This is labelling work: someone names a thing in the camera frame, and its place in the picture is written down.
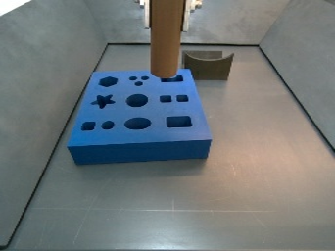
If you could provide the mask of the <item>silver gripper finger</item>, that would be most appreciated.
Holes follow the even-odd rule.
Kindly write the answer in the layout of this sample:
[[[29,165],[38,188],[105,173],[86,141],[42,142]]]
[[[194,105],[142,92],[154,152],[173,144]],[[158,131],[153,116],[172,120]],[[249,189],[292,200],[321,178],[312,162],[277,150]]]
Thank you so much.
[[[189,16],[201,8],[202,0],[184,0],[181,31],[186,32],[189,27]]]
[[[143,11],[143,28],[150,28],[150,0],[137,0],[139,9]]]

